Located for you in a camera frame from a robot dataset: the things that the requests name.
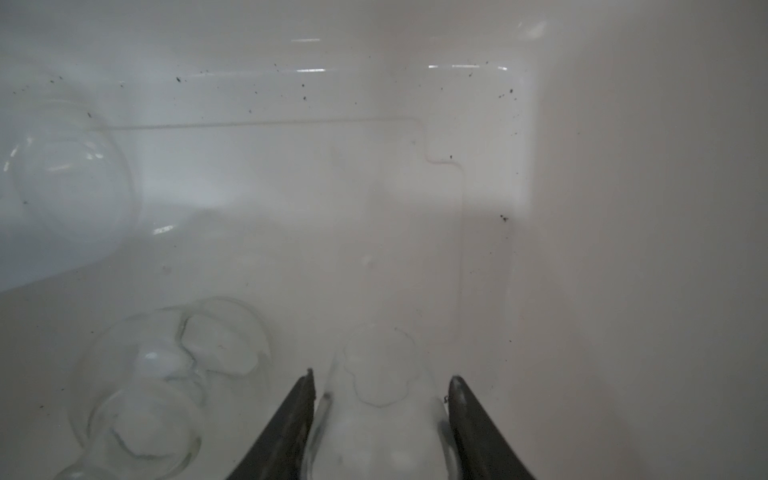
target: white plastic bin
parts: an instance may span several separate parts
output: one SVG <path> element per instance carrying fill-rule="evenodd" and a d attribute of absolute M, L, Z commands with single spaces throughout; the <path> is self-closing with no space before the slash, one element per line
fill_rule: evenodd
<path fill-rule="evenodd" d="M 537 478 L 765 478 L 766 25 L 748 0 L 3 2 L 3 71 L 80 92 L 142 210 L 0 295 L 0 478 L 77 456 L 94 332 L 212 295 L 265 319 L 274 406 L 391 323 Z M 224 478 L 251 423 L 183 478 Z"/>

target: transparent glass jar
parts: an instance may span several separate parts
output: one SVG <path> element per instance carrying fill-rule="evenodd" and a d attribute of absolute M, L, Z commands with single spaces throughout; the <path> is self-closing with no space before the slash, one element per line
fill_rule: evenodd
<path fill-rule="evenodd" d="M 68 414 L 84 452 L 56 480 L 177 475 L 204 442 L 215 441 L 206 417 L 220 390 L 241 393 L 239 384 L 270 358 L 260 319 L 235 299 L 211 297 L 116 323 L 72 375 Z M 249 412 L 259 408 L 242 400 Z"/>
<path fill-rule="evenodd" d="M 310 429 L 303 480 L 456 480 L 448 416 L 414 339 L 364 326 L 339 350 Z"/>
<path fill-rule="evenodd" d="M 0 148 L 0 291 L 106 257 L 133 228 L 131 169 L 83 104 L 3 106 Z"/>

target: clear glass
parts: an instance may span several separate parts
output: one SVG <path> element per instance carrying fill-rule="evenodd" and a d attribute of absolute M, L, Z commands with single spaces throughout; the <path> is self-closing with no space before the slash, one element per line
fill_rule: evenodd
<path fill-rule="evenodd" d="M 104 124 L 75 101 L 0 105 L 0 291 L 106 257 L 133 228 L 139 195 Z"/>
<path fill-rule="evenodd" d="M 270 358 L 258 316 L 235 299 L 211 297 L 120 321 L 73 373 L 69 419 L 84 452 L 55 480 L 175 476 L 206 439 L 212 389 L 236 389 Z M 217 381 L 222 377 L 229 383 Z"/>
<path fill-rule="evenodd" d="M 333 360 L 303 480 L 461 478 L 445 407 L 414 339 L 365 326 Z"/>

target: white plastic surface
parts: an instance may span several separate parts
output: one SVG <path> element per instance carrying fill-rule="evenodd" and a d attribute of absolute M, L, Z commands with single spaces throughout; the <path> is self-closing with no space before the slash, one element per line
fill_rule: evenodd
<path fill-rule="evenodd" d="M 763 478 L 767 15 L 4 2 L 3 68 L 77 88 L 144 204 L 113 256 L 0 296 L 0 476 L 76 456 L 61 389 L 91 332 L 220 294 L 266 320 L 273 408 L 378 320 L 537 478 Z M 256 423 L 184 477 L 223 478 Z"/>

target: glass cup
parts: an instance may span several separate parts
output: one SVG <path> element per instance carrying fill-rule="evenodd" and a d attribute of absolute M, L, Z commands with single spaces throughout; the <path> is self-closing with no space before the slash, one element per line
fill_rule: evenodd
<path fill-rule="evenodd" d="M 0 291 L 100 260 L 131 232 L 140 197 L 104 123 L 73 101 L 0 106 Z"/>
<path fill-rule="evenodd" d="M 445 407 L 411 336 L 357 329 L 337 352 L 305 448 L 303 480 L 459 479 Z"/>
<path fill-rule="evenodd" d="M 73 373 L 68 413 L 84 452 L 55 480 L 175 476 L 206 440 L 206 414 L 221 397 L 214 390 L 237 389 L 270 358 L 258 316 L 235 299 L 211 297 L 116 323 Z"/>

